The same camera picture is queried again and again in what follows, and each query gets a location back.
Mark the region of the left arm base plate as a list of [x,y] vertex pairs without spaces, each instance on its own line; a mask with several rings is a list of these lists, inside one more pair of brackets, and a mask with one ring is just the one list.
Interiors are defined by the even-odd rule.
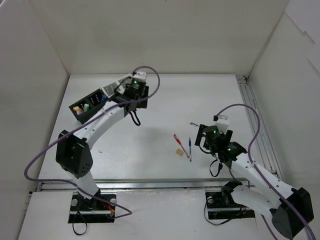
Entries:
[[115,221],[116,207],[96,199],[84,199],[74,192],[69,208],[69,224],[102,224]]

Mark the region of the blue cap spray bottle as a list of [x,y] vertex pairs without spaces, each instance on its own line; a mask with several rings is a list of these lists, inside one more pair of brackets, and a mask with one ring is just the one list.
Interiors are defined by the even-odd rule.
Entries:
[[105,101],[106,99],[107,99],[107,96],[106,96],[106,95],[102,95],[101,101],[103,102],[103,101]]

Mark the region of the yellow highlighter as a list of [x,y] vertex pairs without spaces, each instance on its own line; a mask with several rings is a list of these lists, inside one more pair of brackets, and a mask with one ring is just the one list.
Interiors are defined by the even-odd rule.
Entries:
[[75,106],[75,107],[73,107],[73,110],[74,111],[81,111],[82,109],[80,107],[78,107],[78,106]]

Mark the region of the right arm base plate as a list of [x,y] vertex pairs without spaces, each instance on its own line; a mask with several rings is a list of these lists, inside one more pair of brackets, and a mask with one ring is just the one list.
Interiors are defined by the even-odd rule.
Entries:
[[238,203],[228,205],[221,191],[206,191],[205,199],[205,217],[213,221],[214,224],[236,219],[254,219],[256,217],[251,208]]

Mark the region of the green highlighter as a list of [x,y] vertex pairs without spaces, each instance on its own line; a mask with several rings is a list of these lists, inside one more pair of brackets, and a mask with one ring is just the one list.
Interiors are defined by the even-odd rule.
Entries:
[[85,103],[83,107],[83,112],[86,113],[90,109],[90,105]]

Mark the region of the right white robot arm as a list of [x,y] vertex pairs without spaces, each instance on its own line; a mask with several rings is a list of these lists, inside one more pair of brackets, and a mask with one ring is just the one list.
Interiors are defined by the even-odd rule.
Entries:
[[201,124],[194,143],[256,188],[252,190],[232,180],[222,187],[222,202],[251,208],[269,218],[284,238],[292,240],[314,219],[310,193],[302,187],[295,189],[258,164],[243,146],[231,141],[232,134],[231,130],[221,131],[217,125]]

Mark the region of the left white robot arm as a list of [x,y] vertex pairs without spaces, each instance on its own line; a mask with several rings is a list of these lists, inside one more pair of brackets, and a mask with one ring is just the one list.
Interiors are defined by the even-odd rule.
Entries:
[[100,189],[91,174],[93,158],[91,149],[97,140],[113,125],[131,116],[133,123],[140,126],[137,117],[138,108],[146,108],[148,101],[118,106],[120,103],[140,100],[148,96],[149,87],[145,81],[133,79],[125,86],[124,92],[115,93],[104,106],[90,119],[102,115],[99,119],[76,131],[57,144],[56,162],[68,172],[73,182],[84,192],[78,193],[82,197],[82,204],[89,210],[96,209],[100,204]]

